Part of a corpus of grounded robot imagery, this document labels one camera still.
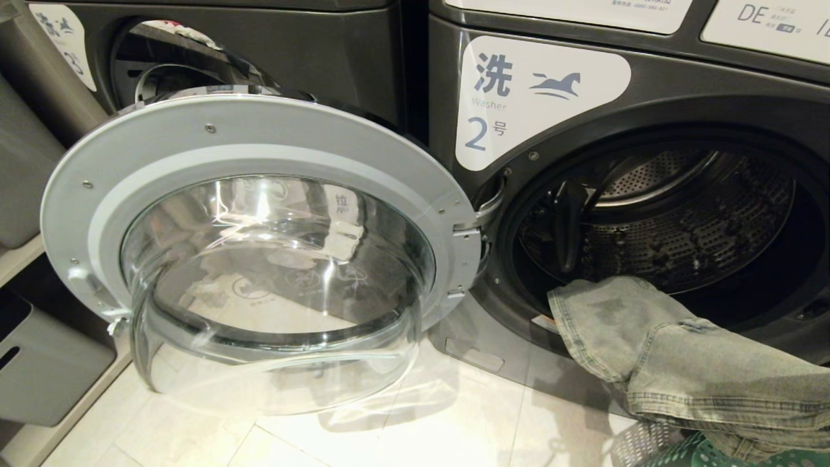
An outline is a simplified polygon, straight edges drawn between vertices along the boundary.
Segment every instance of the chinese character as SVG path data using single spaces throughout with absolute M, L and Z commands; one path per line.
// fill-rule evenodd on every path
M 334 197 L 337 200 L 337 214 L 345 214 L 349 212 L 349 199 L 338 194 Z
M 507 122 L 497 121 L 493 125 L 493 131 L 495 131 L 496 134 L 498 134 L 498 136 L 503 136 L 505 134 L 505 131 L 507 131 Z
M 72 26 L 69 25 L 69 21 L 66 20 L 66 18 L 63 18 L 63 21 L 61 21 L 61 24 L 58 25 L 58 27 L 61 29 L 61 32 L 65 32 L 66 34 L 75 34 L 75 30 L 72 29 Z
M 55 27 L 52 26 L 51 22 L 49 21 L 49 18 L 47 18 L 45 14 L 38 13 L 37 14 L 37 19 L 41 22 L 41 24 L 43 26 L 46 27 L 46 32 L 48 32 L 50 36 L 55 36 L 55 37 L 60 37 L 61 36 L 61 34 L 58 33 L 58 31 L 55 30 Z
M 476 91 L 481 90 L 481 85 L 484 85 L 483 91 L 490 92 L 498 84 L 496 92 L 498 92 L 499 96 L 506 97 L 510 94 L 510 88 L 506 87 L 505 83 L 512 80 L 513 76 L 505 73 L 505 70 L 511 69 L 513 64 L 506 61 L 504 55 L 491 55 L 489 61 L 487 61 L 487 55 L 484 53 L 479 54 L 478 57 L 481 61 L 487 63 L 487 68 L 484 68 L 482 65 L 476 65 L 476 69 L 479 73 L 485 73 L 486 71 L 486 77 L 490 80 L 484 85 L 485 77 L 480 77 L 476 83 Z

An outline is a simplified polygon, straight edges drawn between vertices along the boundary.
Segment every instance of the open washer door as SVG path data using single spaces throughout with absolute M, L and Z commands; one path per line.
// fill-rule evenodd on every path
M 472 285 L 455 180 L 400 135 L 308 96 L 198 88 L 76 144 L 41 210 L 46 252 L 129 325 L 154 391 L 202 410 L 322 410 L 392 385 Z

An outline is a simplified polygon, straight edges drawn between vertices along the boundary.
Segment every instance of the sticker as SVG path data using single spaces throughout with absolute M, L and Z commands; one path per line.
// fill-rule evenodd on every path
M 691 0 L 445 0 L 466 10 L 546 17 L 600 26 L 672 34 L 680 29 Z
M 90 91 L 98 91 L 92 79 L 90 64 L 86 60 L 84 25 L 81 20 L 66 5 L 30 3 L 29 9 L 84 85 Z
M 341 186 L 324 184 L 323 190 L 331 222 L 329 234 L 318 253 L 338 261 L 349 261 L 364 235 L 360 200 L 354 191 Z
M 617 54 L 482 36 L 461 60 L 456 158 L 483 170 L 507 151 L 628 88 Z
M 830 65 L 830 3 L 720 0 L 701 40 Z

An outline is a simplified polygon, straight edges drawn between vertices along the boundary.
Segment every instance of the front-load washer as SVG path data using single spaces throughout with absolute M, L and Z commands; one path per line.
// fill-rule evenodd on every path
M 182 404 L 286 414 L 381 391 L 466 296 L 482 242 L 449 172 L 374 120 L 263 86 L 142 101 L 55 169 L 46 254 Z
M 284 86 L 404 126 L 394 0 L 30 2 L 110 113 L 197 86 Z
M 481 280 L 432 329 L 436 347 L 607 409 L 546 293 L 633 274 L 723 327 L 830 361 L 826 2 L 430 8 L 429 145 L 495 213 Z

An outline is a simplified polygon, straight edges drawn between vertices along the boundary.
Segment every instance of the floor tile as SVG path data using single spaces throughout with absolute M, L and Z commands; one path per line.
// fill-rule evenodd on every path
M 256 424 L 332 467 L 365 466 L 400 385 L 326 412 L 262 417 Z
M 159 347 L 156 357 L 163 360 L 175 371 L 181 371 L 194 358 L 168 343 L 164 343 Z
M 373 453 L 374 465 L 506 467 L 523 386 L 422 344 Z
M 255 426 L 227 467 L 262 467 L 264 465 L 327 467 L 319 460 Z
M 95 465 L 149 397 L 138 372 L 128 366 L 52 451 L 43 467 Z
M 143 467 L 225 467 L 253 421 L 207 415 L 153 394 L 115 444 Z
M 525 388 L 510 467 L 610 467 L 614 435 L 634 423 Z
M 101 456 L 98 464 L 95 467 L 142 467 L 135 459 L 129 457 L 123 450 L 118 449 L 117 446 L 112 445 Z

